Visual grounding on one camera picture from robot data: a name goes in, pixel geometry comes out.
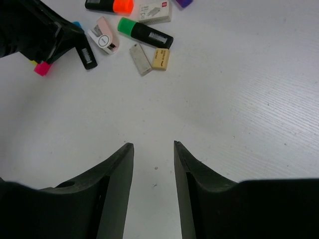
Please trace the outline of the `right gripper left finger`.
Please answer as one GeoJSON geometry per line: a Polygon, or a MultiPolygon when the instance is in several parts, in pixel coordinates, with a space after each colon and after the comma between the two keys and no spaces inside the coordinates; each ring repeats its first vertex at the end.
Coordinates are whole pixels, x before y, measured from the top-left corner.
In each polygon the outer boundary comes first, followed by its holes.
{"type": "Polygon", "coordinates": [[[0,183],[3,239],[121,239],[134,167],[126,143],[108,159],[56,187],[0,183]]]}

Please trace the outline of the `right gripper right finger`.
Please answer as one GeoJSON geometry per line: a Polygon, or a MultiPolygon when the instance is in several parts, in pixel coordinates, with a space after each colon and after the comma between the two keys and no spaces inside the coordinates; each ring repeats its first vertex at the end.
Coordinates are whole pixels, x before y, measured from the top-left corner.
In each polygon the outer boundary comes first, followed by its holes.
{"type": "Polygon", "coordinates": [[[174,142],[184,239],[316,239],[318,179],[234,182],[174,142]]]}

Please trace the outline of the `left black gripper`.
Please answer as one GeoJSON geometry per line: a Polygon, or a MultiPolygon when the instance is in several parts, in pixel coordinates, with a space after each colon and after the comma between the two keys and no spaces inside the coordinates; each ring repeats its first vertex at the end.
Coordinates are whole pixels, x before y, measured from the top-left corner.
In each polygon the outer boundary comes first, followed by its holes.
{"type": "Polygon", "coordinates": [[[20,52],[31,61],[51,64],[70,49],[84,47],[84,30],[42,1],[0,2],[1,57],[20,52]]]}

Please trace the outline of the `yellow cap highlighter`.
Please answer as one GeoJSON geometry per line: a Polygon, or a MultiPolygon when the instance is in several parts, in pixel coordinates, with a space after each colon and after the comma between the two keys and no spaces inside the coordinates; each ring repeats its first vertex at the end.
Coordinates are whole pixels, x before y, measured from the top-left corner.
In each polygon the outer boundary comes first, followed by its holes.
{"type": "Polygon", "coordinates": [[[34,66],[36,66],[36,65],[37,65],[37,62],[36,62],[36,61],[34,61],[34,60],[30,60],[30,62],[31,62],[34,66]]]}

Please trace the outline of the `blue cap highlighter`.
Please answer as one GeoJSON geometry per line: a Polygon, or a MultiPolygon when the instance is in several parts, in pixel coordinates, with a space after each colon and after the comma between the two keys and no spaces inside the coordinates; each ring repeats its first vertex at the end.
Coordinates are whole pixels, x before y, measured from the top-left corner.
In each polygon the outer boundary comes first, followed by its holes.
{"type": "Polygon", "coordinates": [[[86,70],[92,70],[98,66],[94,53],[90,47],[85,33],[80,34],[75,40],[75,49],[86,70]]]}

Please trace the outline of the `pink white stapler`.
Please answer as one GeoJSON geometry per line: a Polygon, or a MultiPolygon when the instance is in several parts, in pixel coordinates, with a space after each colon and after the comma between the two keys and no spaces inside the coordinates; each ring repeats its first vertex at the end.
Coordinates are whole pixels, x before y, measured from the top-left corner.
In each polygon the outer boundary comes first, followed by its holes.
{"type": "Polygon", "coordinates": [[[103,16],[97,19],[93,30],[88,30],[88,35],[101,50],[109,55],[115,54],[119,49],[119,38],[103,16]]]}

